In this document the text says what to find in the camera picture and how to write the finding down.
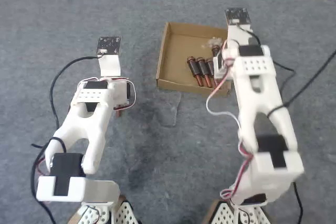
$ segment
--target circuit board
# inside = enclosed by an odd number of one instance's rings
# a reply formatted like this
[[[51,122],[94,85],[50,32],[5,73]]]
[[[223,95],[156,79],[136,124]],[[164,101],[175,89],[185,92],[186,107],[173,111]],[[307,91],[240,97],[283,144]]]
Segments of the circuit board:
[[[98,55],[118,55],[120,48],[120,37],[100,37],[98,40]]]
[[[246,8],[228,8],[225,10],[225,16],[229,26],[251,24]]]

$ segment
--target black cable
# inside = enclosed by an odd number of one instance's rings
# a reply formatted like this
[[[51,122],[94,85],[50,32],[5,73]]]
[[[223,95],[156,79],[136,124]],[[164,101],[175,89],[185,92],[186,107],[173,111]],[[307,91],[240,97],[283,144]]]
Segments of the black cable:
[[[55,109],[55,105],[54,105],[54,97],[53,97],[53,91],[54,91],[54,86],[56,84],[56,81],[58,79],[58,77],[68,68],[70,67],[72,64],[81,61],[81,60],[92,60],[92,59],[99,59],[102,56],[86,56],[86,57],[81,57],[81,58],[77,58],[71,62],[69,62],[68,64],[66,64],[54,77],[52,83],[51,83],[51,87],[50,87],[50,91],[49,91],[49,99],[50,99],[50,105],[51,105],[51,110],[53,111],[53,115],[55,117],[55,121],[56,121],[56,129],[59,128],[59,120],[58,120],[58,115]]]
[[[32,147],[34,147],[34,148],[38,148],[38,149],[42,149],[43,148],[43,146],[42,145],[38,145],[38,144],[30,144]]]
[[[286,66],[284,66],[284,65],[276,62],[275,60],[273,60],[273,63],[274,63],[274,65],[277,65],[277,66],[279,66],[279,67],[281,67],[281,68],[283,68],[283,69],[285,69],[287,71],[291,71],[292,72],[292,74],[289,77],[287,77],[286,80],[281,84],[281,87],[279,89],[280,96],[282,98],[282,93],[283,93],[283,90],[285,89],[286,84],[288,83],[288,81],[290,79],[292,79],[296,75],[296,71],[294,69],[292,69],[292,68],[286,67]]]
[[[299,216],[299,220],[298,220],[298,224],[301,224],[301,220],[302,220],[302,216],[303,216],[303,206],[302,206],[302,202],[298,193],[298,188],[296,185],[296,182],[293,182],[293,187],[294,187],[294,192],[296,195],[296,199],[298,201],[299,207],[300,207],[300,216]]]
[[[39,154],[37,155],[34,163],[33,163],[33,166],[31,167],[31,172],[30,172],[30,191],[31,191],[31,194],[33,196],[33,198],[36,200],[36,202],[47,212],[52,224],[56,224],[55,222],[55,219],[53,217],[53,214],[51,213],[50,209],[41,201],[38,201],[38,199],[36,198],[36,189],[35,189],[35,171],[36,171],[36,167],[38,165],[38,162],[40,160],[40,158],[42,157],[44,151],[46,150],[46,148],[48,147],[49,143],[51,140],[57,140],[61,143],[62,145],[62,148],[63,148],[63,151],[64,152],[67,152],[67,149],[65,147],[65,144],[64,142],[62,141],[62,139],[58,138],[58,137],[52,137],[48,143],[46,143],[41,151],[39,152]]]
[[[245,29],[241,28],[239,24],[237,24],[237,27],[238,27],[240,30],[243,30],[243,31],[245,31],[246,33],[248,33],[248,34],[250,34],[251,36],[253,36],[253,37],[257,40],[258,45],[261,46],[260,39],[259,39],[259,37],[258,37],[257,35],[255,35],[255,34],[252,33],[251,31],[248,31],[248,30],[245,30]]]
[[[270,117],[271,114],[273,112],[275,112],[276,110],[279,110],[283,107],[289,107],[293,101],[299,97],[306,89],[307,87],[309,87],[309,85],[311,85],[315,79],[323,72],[323,70],[327,67],[327,65],[330,63],[330,61],[335,57],[336,55],[336,50],[327,58],[327,60],[324,62],[324,64],[319,68],[319,70],[313,75],[312,78],[309,79],[309,81],[295,94],[293,95],[292,98],[290,98],[287,102],[285,102],[282,105],[279,105],[277,107],[275,107],[274,109],[272,109],[270,112],[268,112],[267,117]]]
[[[247,224],[250,224],[250,221],[251,221],[251,220],[250,220],[250,215],[248,214],[248,212],[242,210],[241,208],[239,208],[239,210],[242,211],[242,212],[244,212],[244,213],[247,215]]]

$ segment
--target gray carpet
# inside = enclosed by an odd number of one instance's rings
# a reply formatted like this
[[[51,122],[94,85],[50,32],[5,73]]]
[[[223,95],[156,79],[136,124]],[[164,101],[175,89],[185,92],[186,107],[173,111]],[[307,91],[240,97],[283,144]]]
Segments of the gray carpet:
[[[144,224],[200,223],[242,162],[235,122],[214,118],[200,95],[158,90],[156,61],[166,21],[226,27],[226,7],[247,7],[272,56],[298,72],[290,97],[335,49],[336,0],[0,0],[1,223],[49,223],[29,190],[37,150],[55,130],[48,90],[71,59],[92,56],[99,36],[122,36],[122,74],[134,80],[138,102],[112,119],[94,178],[113,179]],[[290,108],[305,174],[298,188],[302,223],[336,219],[336,62]],[[279,69],[281,83],[287,72]],[[71,67],[55,88],[60,119],[76,84],[99,74],[95,60]],[[214,109],[238,113],[235,93]],[[78,204],[49,204],[65,223]],[[290,189],[267,206],[275,223],[296,223]]]

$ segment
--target white robotic arm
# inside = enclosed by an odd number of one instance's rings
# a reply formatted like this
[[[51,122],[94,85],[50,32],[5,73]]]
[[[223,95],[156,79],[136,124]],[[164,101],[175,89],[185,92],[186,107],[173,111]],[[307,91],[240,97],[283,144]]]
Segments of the white robotic arm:
[[[98,170],[112,112],[130,108],[136,100],[134,84],[120,77],[119,45],[120,37],[99,39],[97,55],[101,78],[89,78],[78,84],[64,123],[54,133],[45,150],[50,174],[40,176],[38,180],[36,198],[39,201],[82,202],[81,212],[84,212],[83,208],[90,207],[99,211],[97,216],[83,217],[89,218],[85,220],[86,223],[116,222],[114,214],[118,210],[115,207],[120,196],[119,186],[114,181],[87,179],[86,175]],[[130,84],[134,88],[132,104],[129,104]],[[83,139],[89,142],[84,155],[64,153],[64,150],[69,150]]]
[[[250,154],[249,165],[230,200],[237,206],[263,206],[286,192],[304,169],[287,108],[278,109],[269,117],[277,134],[256,135],[256,115],[268,115],[282,105],[274,64],[269,48],[252,41],[246,9],[227,9],[226,17],[227,48],[214,57],[215,78],[222,79],[229,71],[228,79],[234,81],[239,106],[238,136]],[[233,62],[231,67],[226,66],[227,60]]]

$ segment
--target cardboard box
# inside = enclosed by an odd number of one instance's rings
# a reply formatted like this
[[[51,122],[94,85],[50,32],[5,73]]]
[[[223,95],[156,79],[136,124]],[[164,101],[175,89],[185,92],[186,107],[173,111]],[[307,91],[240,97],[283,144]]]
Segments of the cardboard box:
[[[195,59],[211,58],[212,52],[207,44],[213,37],[224,41],[227,30],[186,23],[166,23],[157,64],[156,85],[162,89],[210,94],[213,89],[197,85],[186,61],[189,56]],[[226,81],[218,94],[228,95],[230,90],[231,82]]]

